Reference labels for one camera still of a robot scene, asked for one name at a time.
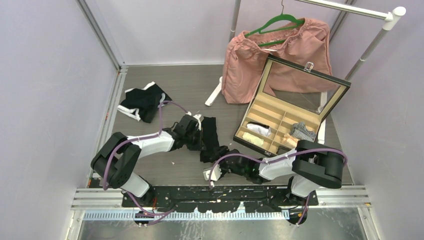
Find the white black-trimmed underwear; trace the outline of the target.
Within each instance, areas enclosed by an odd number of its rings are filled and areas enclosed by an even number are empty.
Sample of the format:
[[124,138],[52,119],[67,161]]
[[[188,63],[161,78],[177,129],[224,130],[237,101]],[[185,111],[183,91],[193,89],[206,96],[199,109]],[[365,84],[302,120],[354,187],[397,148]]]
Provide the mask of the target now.
[[272,133],[270,126],[259,122],[248,122],[246,128],[264,137],[269,137]]

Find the plain black underwear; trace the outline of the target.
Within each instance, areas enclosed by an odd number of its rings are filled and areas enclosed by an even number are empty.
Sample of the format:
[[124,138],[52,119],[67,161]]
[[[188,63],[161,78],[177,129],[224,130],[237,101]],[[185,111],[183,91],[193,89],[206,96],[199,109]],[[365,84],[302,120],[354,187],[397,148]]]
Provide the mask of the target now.
[[220,145],[217,134],[217,119],[215,117],[204,117],[201,122],[202,149],[200,161],[202,163],[214,163],[230,150],[226,145]]

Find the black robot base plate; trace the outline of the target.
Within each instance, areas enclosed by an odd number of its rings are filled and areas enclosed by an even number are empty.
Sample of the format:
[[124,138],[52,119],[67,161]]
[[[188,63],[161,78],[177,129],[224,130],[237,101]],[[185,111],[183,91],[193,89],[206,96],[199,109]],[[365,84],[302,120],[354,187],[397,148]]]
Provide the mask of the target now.
[[302,207],[306,200],[291,198],[285,185],[223,185],[208,186],[153,186],[137,202],[123,195],[122,206],[131,208],[155,207],[160,212],[177,213],[234,213],[245,207],[248,213],[274,213]]

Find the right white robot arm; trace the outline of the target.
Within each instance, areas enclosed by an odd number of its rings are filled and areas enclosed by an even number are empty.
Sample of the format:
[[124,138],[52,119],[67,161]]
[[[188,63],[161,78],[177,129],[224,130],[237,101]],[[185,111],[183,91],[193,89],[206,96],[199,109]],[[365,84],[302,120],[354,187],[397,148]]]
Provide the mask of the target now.
[[290,204],[298,205],[320,187],[341,188],[347,162],[348,157],[341,150],[300,140],[295,148],[272,157],[254,158],[231,151],[218,158],[203,175],[210,188],[226,173],[258,185],[291,175],[285,197]]

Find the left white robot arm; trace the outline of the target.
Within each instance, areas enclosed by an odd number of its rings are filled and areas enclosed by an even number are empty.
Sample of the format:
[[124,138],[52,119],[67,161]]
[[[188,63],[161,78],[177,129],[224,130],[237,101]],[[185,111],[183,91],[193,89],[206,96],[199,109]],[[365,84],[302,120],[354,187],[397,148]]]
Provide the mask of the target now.
[[156,153],[166,153],[187,147],[202,149],[201,115],[185,114],[172,127],[159,133],[126,136],[115,132],[97,152],[90,166],[103,177],[105,185],[125,190],[142,207],[149,206],[155,197],[152,185],[134,172],[139,159]]

